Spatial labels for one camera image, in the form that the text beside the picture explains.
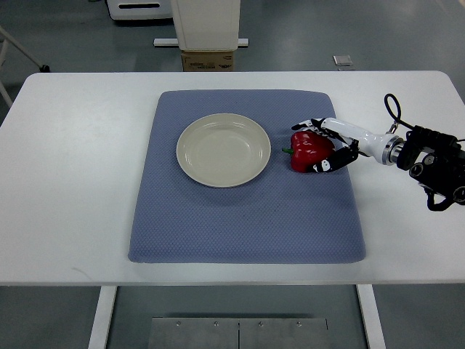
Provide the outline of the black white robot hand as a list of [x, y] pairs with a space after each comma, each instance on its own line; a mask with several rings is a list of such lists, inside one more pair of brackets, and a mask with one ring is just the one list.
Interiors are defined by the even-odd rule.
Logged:
[[335, 118], [309, 119], [292, 126], [294, 131], [311, 131], [338, 140], [346, 147], [310, 167], [311, 172], [335, 172], [355, 161], [359, 155], [373, 157], [383, 165], [392, 165], [389, 152], [396, 136], [375, 135], [366, 129]]

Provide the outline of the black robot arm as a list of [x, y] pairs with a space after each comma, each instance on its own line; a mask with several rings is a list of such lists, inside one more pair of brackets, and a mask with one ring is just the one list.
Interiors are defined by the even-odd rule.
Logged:
[[424, 189], [426, 205], [442, 212], [452, 204], [464, 205], [464, 150], [461, 140], [401, 119], [400, 103], [393, 94], [384, 96], [384, 105], [394, 120], [389, 134], [402, 125], [405, 139], [394, 137], [385, 146], [383, 161], [408, 172]]

